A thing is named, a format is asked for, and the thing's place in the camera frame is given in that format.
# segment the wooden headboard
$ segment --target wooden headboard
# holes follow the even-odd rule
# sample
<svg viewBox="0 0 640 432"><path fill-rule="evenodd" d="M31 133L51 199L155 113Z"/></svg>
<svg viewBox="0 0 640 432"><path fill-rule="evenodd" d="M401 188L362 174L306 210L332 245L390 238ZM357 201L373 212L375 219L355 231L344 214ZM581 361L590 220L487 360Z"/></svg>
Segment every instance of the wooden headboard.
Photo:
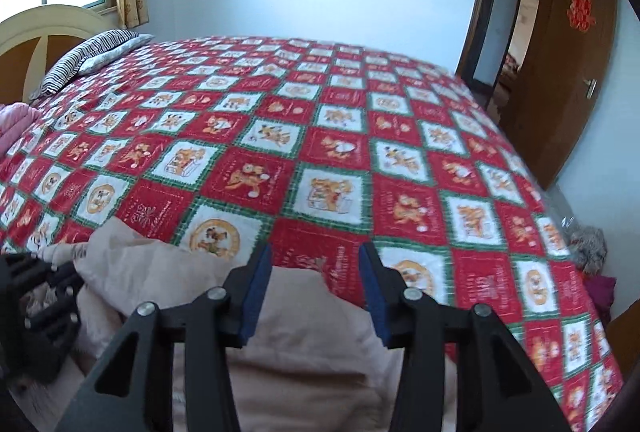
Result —
<svg viewBox="0 0 640 432"><path fill-rule="evenodd" d="M111 28L103 16L68 5L38 6L0 22L0 104L27 102L60 57Z"/></svg>

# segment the maroon cloth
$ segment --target maroon cloth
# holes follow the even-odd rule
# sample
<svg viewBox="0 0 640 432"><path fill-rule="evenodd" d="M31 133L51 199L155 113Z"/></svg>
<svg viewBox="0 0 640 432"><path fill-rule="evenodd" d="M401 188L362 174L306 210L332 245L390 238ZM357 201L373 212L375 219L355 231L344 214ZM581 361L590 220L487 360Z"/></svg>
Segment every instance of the maroon cloth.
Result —
<svg viewBox="0 0 640 432"><path fill-rule="evenodd" d="M614 300L613 291L616 287L616 278L595 275L584 279L584 287L596 306L602 324L606 327L611 322L610 309Z"/></svg>

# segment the red checkered bedspread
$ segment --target red checkered bedspread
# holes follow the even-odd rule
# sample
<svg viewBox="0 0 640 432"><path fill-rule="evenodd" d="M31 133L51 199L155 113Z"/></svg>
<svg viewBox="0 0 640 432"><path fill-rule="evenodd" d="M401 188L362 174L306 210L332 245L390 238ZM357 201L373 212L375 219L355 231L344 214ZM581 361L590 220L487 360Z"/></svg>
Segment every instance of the red checkered bedspread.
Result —
<svg viewBox="0 0 640 432"><path fill-rule="evenodd" d="M37 105L0 161L3 250L117 216L242 264L321 271L363 303L358 246L440 303L491 304L575 430L621 385L542 196L463 83L402 55L274 38L141 48Z"/></svg>

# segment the red paper cut decoration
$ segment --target red paper cut decoration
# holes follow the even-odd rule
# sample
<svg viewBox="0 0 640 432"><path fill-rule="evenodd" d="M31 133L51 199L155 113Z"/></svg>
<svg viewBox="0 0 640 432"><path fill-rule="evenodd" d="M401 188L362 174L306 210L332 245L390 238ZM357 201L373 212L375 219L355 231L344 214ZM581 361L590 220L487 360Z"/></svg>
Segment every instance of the red paper cut decoration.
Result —
<svg viewBox="0 0 640 432"><path fill-rule="evenodd" d="M566 16L571 27L583 33L596 23L596 18L591 15L591 0L571 0Z"/></svg>

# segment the blue gripper pad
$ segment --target blue gripper pad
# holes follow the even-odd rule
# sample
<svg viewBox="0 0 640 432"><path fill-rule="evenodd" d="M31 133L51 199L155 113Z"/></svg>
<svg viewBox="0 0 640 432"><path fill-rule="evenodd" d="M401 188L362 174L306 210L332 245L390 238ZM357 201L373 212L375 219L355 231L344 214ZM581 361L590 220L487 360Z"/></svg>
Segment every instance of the blue gripper pad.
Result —
<svg viewBox="0 0 640 432"><path fill-rule="evenodd" d="M255 334L262 302L271 278L271 246L265 245L262 250L257 250L255 253L259 253L257 264L253 276L249 279L249 288L242 301L242 326L239 338L243 346Z"/></svg>
<svg viewBox="0 0 640 432"><path fill-rule="evenodd" d="M372 260L380 261L378 257L370 257L365 245L361 245L358 251L358 261L360 265L360 280L364 287L367 309L371 315L371 321L373 322L373 329L376 330L376 335L382 340L382 344L388 347L391 340L391 331L386 325L386 303L376 274L373 271Z"/></svg>

